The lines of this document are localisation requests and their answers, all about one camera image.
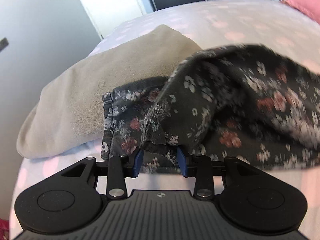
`logo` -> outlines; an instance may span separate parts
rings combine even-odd
[[[165,194],[161,192],[161,193],[158,193],[157,196],[158,196],[159,198],[163,198],[163,197],[165,197]]]

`white bedsheet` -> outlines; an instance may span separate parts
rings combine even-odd
[[[91,52],[94,55],[144,35],[160,24],[180,31],[201,48],[232,43],[262,43],[280,54],[320,73],[320,25],[295,9],[271,0],[214,0],[164,9],[121,24]],[[75,147],[52,158],[24,159],[12,197],[10,238],[21,232],[14,213],[16,197],[36,184],[87,157],[100,158],[101,139]],[[300,189],[308,201],[308,212],[300,231],[312,240],[320,239],[320,167],[308,170],[271,171],[273,176]],[[179,175],[140,174],[126,179],[131,189],[191,189],[194,179]],[[105,193],[106,178],[98,182]],[[216,193],[222,191],[220,178],[215,178]]]

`ribbed black surface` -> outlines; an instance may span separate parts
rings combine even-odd
[[[25,231],[17,240],[305,240],[299,232],[257,236],[226,222],[211,202],[191,197],[189,191],[142,191],[110,202],[103,214],[79,231],[42,236]]]

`beige pillow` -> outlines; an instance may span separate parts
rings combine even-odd
[[[43,88],[22,125],[17,150],[25,158],[49,157],[103,136],[101,95],[140,79],[170,75],[201,48],[160,25],[151,33],[83,59]]]

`floral print pants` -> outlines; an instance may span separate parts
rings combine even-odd
[[[102,158],[140,147],[143,172],[179,172],[179,145],[267,170],[320,163],[320,77],[264,46],[200,51],[169,78],[130,83],[102,99]]]

